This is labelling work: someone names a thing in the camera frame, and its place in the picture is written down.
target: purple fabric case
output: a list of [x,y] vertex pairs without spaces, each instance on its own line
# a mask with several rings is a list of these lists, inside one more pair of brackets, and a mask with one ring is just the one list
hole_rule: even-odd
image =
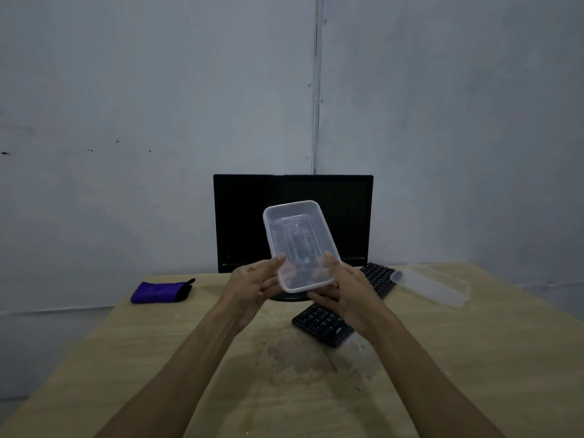
[[183,301],[189,296],[193,282],[194,278],[185,283],[152,284],[142,282],[132,294],[130,301],[134,304]]

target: keyboard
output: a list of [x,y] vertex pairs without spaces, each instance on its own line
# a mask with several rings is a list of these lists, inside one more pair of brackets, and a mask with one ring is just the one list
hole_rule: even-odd
[[[361,268],[373,290],[381,299],[390,292],[394,284],[390,281],[390,275],[395,272],[389,267],[367,263]],[[308,332],[327,346],[338,347],[351,333],[353,328],[336,315],[332,310],[320,304],[312,304],[306,310],[292,319],[292,324]]]

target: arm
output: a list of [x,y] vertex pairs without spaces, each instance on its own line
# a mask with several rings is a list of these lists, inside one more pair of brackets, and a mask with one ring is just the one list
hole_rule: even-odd
[[422,438],[489,437],[503,433],[440,371],[365,275],[327,255],[339,287],[309,293],[373,345]]
[[96,438],[182,437],[235,336],[252,321],[264,301],[281,291],[273,277],[284,259],[279,256],[235,270],[201,323]]

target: clear plastic container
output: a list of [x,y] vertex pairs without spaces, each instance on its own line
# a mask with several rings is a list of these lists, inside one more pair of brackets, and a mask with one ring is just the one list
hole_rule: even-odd
[[391,281],[444,306],[462,307],[471,297],[468,283],[423,265],[407,265],[396,270],[391,274]]
[[322,255],[329,251],[339,261],[340,257],[316,201],[270,206],[263,212],[263,223],[272,256],[286,254],[278,271],[284,291],[302,292],[332,282],[322,266]]

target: black monitor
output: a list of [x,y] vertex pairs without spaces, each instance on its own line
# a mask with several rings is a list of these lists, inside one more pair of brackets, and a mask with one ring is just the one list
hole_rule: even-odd
[[303,200],[320,205],[341,259],[367,264],[372,175],[214,175],[213,186],[220,273],[270,258],[264,209]]

